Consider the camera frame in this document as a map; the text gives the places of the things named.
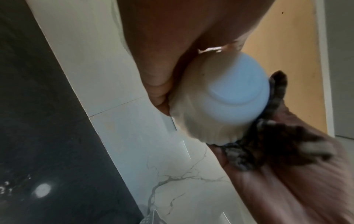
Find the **skin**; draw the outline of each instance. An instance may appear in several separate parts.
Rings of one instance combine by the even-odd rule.
[[[167,96],[198,49],[240,45],[235,39],[261,20],[273,0],[118,0],[124,35],[154,106],[169,115]],[[354,223],[354,184],[335,139],[302,122],[282,105],[274,120],[325,136],[338,155],[302,167],[240,172],[220,148],[212,151],[259,224]]]

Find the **white trim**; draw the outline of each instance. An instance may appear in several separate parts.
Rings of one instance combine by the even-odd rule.
[[[332,92],[329,70],[327,31],[326,31],[326,12],[324,0],[315,0],[317,30],[320,48],[320,59],[323,81],[324,106],[326,109],[327,133],[334,137],[334,118],[332,105]]]

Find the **black countertop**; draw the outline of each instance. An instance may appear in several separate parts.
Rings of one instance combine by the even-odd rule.
[[[0,1],[0,74],[0,223],[139,223],[24,0]]]

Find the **white bowl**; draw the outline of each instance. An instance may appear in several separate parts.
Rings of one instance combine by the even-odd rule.
[[[238,51],[200,54],[170,94],[170,115],[189,136],[224,145],[241,139],[269,98],[263,68]]]

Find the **patterned cloth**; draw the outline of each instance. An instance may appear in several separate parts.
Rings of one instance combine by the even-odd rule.
[[[153,210],[146,216],[143,220],[141,220],[140,224],[167,224],[163,221],[156,210]]]

